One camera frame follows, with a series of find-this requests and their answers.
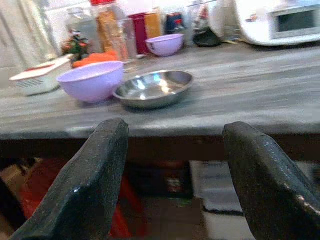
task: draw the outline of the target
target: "microwave window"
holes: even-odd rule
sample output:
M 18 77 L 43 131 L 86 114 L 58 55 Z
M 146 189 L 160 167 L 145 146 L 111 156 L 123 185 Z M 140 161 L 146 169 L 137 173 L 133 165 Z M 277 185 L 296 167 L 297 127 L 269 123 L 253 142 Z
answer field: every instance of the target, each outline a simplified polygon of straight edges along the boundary
M 278 32 L 315 28 L 315 11 L 278 16 Z

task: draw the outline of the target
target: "kitchen counter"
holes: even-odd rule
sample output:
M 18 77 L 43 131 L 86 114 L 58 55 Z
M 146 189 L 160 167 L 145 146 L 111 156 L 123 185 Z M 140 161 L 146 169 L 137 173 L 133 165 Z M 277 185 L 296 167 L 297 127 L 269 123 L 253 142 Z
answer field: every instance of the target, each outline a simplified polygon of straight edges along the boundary
M 0 140 L 85 139 L 101 121 L 122 118 L 131 137 L 221 136 L 244 121 L 266 134 L 320 133 L 320 45 L 290 48 L 245 43 L 191 47 L 140 61 L 126 79 L 158 70 L 194 75 L 188 97 L 157 110 L 136 110 L 116 99 L 89 104 L 62 89 L 22 96 L 0 89 Z

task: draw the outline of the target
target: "stainless steel plate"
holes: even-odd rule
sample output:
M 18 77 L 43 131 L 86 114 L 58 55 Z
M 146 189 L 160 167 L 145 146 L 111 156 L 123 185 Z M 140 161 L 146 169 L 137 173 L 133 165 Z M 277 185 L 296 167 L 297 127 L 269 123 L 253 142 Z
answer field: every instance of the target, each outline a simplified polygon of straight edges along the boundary
M 129 107 L 160 108 L 179 101 L 192 83 L 193 76 L 186 71 L 156 71 L 126 81 L 113 95 Z

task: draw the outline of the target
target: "red container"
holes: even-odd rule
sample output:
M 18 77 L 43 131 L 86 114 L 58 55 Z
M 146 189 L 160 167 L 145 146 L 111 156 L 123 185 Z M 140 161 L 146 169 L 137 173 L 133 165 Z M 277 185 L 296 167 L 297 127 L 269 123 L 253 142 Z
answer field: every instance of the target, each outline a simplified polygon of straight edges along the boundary
M 147 31 L 145 25 L 145 13 L 130 15 L 129 18 L 133 20 L 135 30 L 136 50 L 138 54 L 147 54 L 149 49 L 146 44 Z

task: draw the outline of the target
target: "purple bowl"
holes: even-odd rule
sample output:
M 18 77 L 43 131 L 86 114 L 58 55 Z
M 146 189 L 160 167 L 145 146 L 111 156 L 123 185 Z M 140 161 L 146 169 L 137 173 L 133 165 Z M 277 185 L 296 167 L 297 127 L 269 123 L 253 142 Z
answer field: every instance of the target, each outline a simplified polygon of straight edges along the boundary
M 170 34 L 150 38 L 145 41 L 148 49 L 159 57 L 168 57 L 178 52 L 184 45 L 183 34 Z
M 113 95 L 123 76 L 124 64 L 121 61 L 105 61 L 67 71 L 58 76 L 57 81 L 71 97 L 97 103 Z

